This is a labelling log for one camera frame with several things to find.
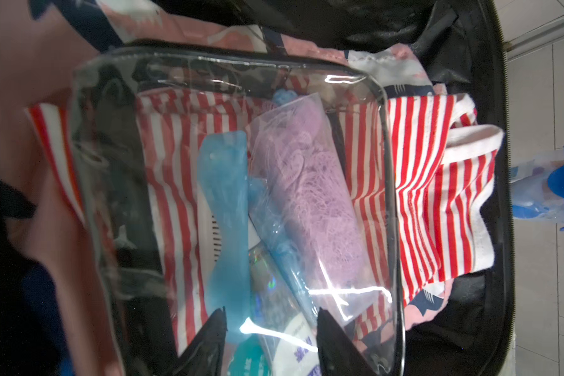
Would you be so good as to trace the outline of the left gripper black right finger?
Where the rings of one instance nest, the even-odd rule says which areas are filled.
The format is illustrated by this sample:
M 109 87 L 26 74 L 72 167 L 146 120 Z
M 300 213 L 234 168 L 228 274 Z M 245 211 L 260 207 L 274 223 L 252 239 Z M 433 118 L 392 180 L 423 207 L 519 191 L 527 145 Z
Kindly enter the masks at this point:
M 375 375 L 335 318 L 322 308 L 317 317 L 316 344 L 322 375 Z

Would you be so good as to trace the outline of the black and white suitcase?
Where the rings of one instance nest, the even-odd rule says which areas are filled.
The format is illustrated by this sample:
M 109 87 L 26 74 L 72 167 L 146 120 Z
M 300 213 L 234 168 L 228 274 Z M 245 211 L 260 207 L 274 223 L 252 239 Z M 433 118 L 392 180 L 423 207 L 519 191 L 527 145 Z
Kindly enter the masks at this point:
M 0 1 L 0 375 L 495 375 L 491 1 Z

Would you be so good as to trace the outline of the blue lidded cup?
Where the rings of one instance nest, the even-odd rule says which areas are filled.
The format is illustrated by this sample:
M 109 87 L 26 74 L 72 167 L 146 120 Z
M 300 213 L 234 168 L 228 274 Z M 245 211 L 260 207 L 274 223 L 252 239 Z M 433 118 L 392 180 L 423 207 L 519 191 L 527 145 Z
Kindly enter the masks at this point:
M 516 219 L 562 224 L 564 232 L 564 147 L 511 167 L 509 184 Z

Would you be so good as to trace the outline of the clear black-trimmed toiletry pouch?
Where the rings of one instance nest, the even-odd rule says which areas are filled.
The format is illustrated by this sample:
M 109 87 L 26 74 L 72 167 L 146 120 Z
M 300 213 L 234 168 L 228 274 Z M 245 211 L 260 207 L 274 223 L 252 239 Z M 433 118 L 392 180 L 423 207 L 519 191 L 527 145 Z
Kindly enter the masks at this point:
M 207 135 L 194 180 L 208 318 L 226 309 L 221 374 L 322 375 L 327 310 L 375 375 L 404 372 L 386 96 L 371 75 L 306 58 L 137 42 L 83 64 L 70 145 L 126 375 L 171 375 L 181 309 L 160 259 L 139 98 L 167 89 L 258 99 L 246 128 Z

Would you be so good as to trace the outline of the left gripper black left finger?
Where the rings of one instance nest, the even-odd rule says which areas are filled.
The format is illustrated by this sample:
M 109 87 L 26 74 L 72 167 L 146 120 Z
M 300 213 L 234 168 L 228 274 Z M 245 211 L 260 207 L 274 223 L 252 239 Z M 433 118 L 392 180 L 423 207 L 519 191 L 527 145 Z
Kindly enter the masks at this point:
M 171 366 L 172 376 L 218 376 L 221 374 L 227 336 L 226 309 L 208 318 L 191 344 Z

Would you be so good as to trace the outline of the red white striped garment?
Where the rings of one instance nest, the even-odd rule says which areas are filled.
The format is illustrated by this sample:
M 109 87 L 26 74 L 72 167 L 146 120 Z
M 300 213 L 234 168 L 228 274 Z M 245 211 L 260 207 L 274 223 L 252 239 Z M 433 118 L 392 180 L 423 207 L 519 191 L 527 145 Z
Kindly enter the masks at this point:
M 195 182 L 173 169 L 189 167 L 207 135 L 243 130 L 269 104 L 187 89 L 153 91 L 138 104 L 160 259 L 181 305 L 172 318 L 175 344 L 183 351 L 208 319 L 206 264 L 199 258 Z M 494 263 L 480 210 L 494 189 L 504 133 L 479 124 L 463 94 L 392 98 L 386 109 L 396 158 L 405 327 L 411 329 L 446 306 L 456 277 Z

